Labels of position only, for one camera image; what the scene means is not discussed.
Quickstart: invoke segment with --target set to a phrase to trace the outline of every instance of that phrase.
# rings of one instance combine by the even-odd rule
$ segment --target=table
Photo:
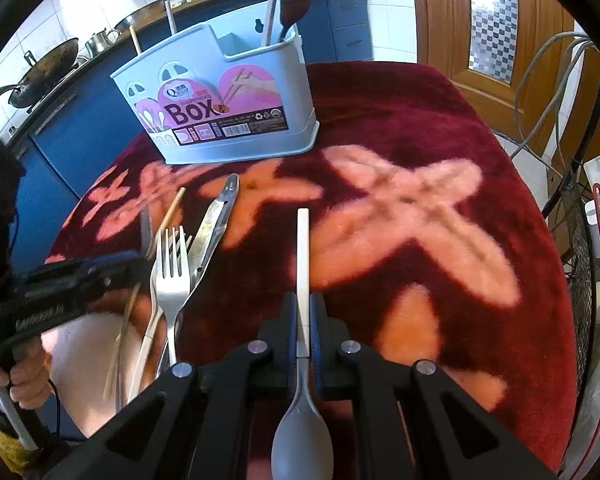
[[[180,186],[187,192],[173,224],[194,234],[225,176],[239,173],[228,230],[187,310],[180,358],[218,360],[278,314],[283,293],[294,290],[296,210],[306,206],[312,289],[324,292],[330,316],[387,359],[443,366],[557,469],[576,397],[573,316],[530,191],[435,69],[346,62],[307,70],[321,124],[310,152],[170,167],[141,134],[66,220],[50,260],[139,249],[141,209],[149,205],[157,226]],[[45,336],[62,402],[86,434],[112,415],[101,391],[124,295],[102,302],[108,314]],[[149,309],[143,297],[132,319],[139,333]],[[140,339],[129,332],[126,374]],[[284,409],[259,411],[250,478],[269,476]],[[350,406],[321,409],[334,440],[335,478],[353,478]]]

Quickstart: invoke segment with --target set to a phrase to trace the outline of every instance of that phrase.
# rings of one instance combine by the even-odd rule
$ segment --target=gray spoon
[[[309,211],[298,210],[296,393],[273,438],[273,480],[331,480],[333,445],[309,390]]]

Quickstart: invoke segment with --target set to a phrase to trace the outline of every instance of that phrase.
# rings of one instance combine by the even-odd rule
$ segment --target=wooden door
[[[487,125],[513,139],[516,89],[535,53],[558,32],[573,30],[573,18],[556,0],[415,0],[418,62],[443,72]],[[560,56],[569,40],[556,43],[521,94],[523,135],[554,94]],[[530,146],[542,154],[553,122]]]

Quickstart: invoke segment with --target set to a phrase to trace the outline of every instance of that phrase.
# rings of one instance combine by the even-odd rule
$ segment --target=screw
[[[416,370],[423,375],[433,375],[433,373],[436,371],[436,365],[431,361],[424,359],[422,361],[418,361],[418,364],[416,364]]]
[[[252,354],[262,354],[268,347],[269,345],[261,339],[254,339],[247,345],[247,350]]]
[[[360,349],[362,347],[360,346],[359,342],[353,341],[353,339],[348,339],[342,342],[340,348],[342,348],[342,351],[345,354],[355,354],[357,352],[360,352]]]
[[[171,373],[179,378],[190,376],[192,371],[193,367],[189,363],[177,363],[171,369]]]

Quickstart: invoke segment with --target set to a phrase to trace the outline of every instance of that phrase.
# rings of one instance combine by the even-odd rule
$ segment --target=wooden countertop edge
[[[183,10],[191,9],[193,7],[205,6],[216,0],[194,0],[193,2],[187,2],[185,4],[181,4],[173,9],[174,14],[178,14]],[[166,14],[152,20],[150,22],[142,24],[141,27],[138,27],[136,31],[142,31],[143,29],[149,28],[155,23],[161,22],[162,20],[166,20]],[[113,52],[119,49],[122,44],[125,44],[127,41],[131,41],[131,35],[129,33],[122,34],[111,47],[101,53],[99,56],[88,60],[87,62],[80,65],[76,70],[71,72],[63,81],[58,83],[58,85],[46,95],[42,101],[32,110],[29,116],[24,120],[24,122],[20,125],[17,131],[13,134],[13,137],[9,139],[7,142],[7,147],[10,150],[16,150],[22,143],[22,141],[28,136],[29,130],[31,126],[33,126],[34,122],[48,109],[49,105],[55,100],[56,97],[60,93],[62,93],[69,85],[71,85],[74,81],[83,76],[86,72],[88,72],[91,68],[94,68],[99,62],[106,59]]]

